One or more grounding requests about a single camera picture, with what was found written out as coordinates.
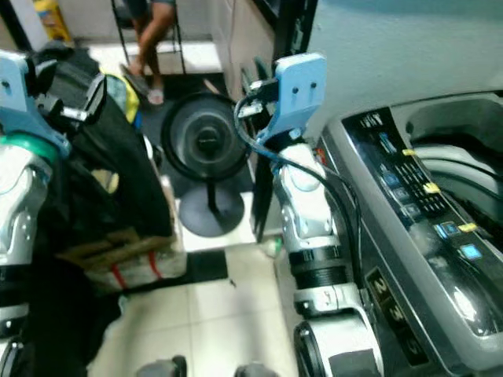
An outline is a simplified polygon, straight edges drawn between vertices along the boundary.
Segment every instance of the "yellow button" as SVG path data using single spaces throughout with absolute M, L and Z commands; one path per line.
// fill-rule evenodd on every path
M 469 222 L 468 224 L 459 225 L 458 228 L 462 232 L 469 233 L 469 232 L 473 232 L 478 227 L 477 227 L 477 224 L 475 224 L 473 222 Z
M 433 182 L 423 185 L 423 189 L 427 194 L 438 194 L 440 192 L 440 187 Z

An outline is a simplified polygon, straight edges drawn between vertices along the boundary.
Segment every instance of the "wire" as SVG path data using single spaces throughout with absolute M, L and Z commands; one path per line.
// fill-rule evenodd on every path
M 351 226 L 351 222 L 349 220 L 347 211 L 344 210 L 345 206 L 343 205 L 342 201 L 340 200 L 339 196 L 337 195 L 336 190 L 333 188 L 333 186 L 324 178 L 322 177 L 317 171 L 312 170 L 308 167 L 305 167 L 304 165 L 301 165 L 295 161 L 292 161 L 290 159 L 286 159 L 283 156 L 278 155 L 276 152 L 271 151 L 270 149 L 264 147 L 263 145 L 260 145 L 257 141 L 255 141 L 253 138 L 251 138 L 246 130 L 240 126 L 240 118 L 239 118 L 239 113 L 241 108 L 244 106 L 244 104 L 252 101 L 255 99 L 254 97 L 245 97 L 238 101 L 236 103 L 236 106 L 234 108 L 234 129 L 238 135 L 238 137 L 255 153 L 258 153 L 271 161 L 281 164 L 281 165 L 289 165 L 291 167 L 295 167 L 296 169 L 299 169 L 303 171 L 306 174 L 309 174 L 310 176 L 316 178 L 327 190 L 330 198 L 337 204 L 337 206 L 341 209 L 341 214 L 343 215 L 344 222 L 346 224 L 347 232 L 348 232 L 348 239 L 350 243 L 350 249 L 352 249 L 353 252 L 356 251 L 358 255 L 358 264 L 354 265 L 353 263 L 353 270 L 354 270 L 354 279 L 359 282 L 360 288 L 363 288 L 363 276 L 362 276 L 362 210 L 360 208 L 360 203 L 358 202 L 358 197 L 356 195 L 356 192 L 351 185 L 351 183 L 340 176 L 337 172 L 334 170 L 329 169 L 328 167 L 324 167 L 325 170 L 327 170 L 333 177 L 335 177 L 337 180 L 339 180 L 343 186 L 347 189 L 347 191 L 350 193 L 351 199 L 354 204 L 354 214 L 355 214 L 355 219 L 356 219 L 356 242 L 354 241 L 354 235 L 351 234 L 351 230 L 353 227 Z

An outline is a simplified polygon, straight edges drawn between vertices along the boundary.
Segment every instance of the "person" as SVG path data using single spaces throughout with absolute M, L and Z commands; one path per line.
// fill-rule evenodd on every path
M 164 102 L 163 76 L 160 74 L 156 47 L 175 21 L 175 0 L 152 0 L 152 19 L 147 0 L 124 0 L 133 18 L 138 39 L 138 55 L 129 67 L 122 66 L 123 74 L 131 85 L 154 105 Z M 152 86 L 149 88 L 143 77 L 145 66 L 152 71 Z

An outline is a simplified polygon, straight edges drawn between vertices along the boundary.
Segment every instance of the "black stand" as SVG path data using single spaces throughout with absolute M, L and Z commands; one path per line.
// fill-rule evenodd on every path
M 223 236 L 240 224 L 244 202 L 239 192 L 207 182 L 206 186 L 194 188 L 183 196 L 178 216 L 182 224 L 198 236 Z

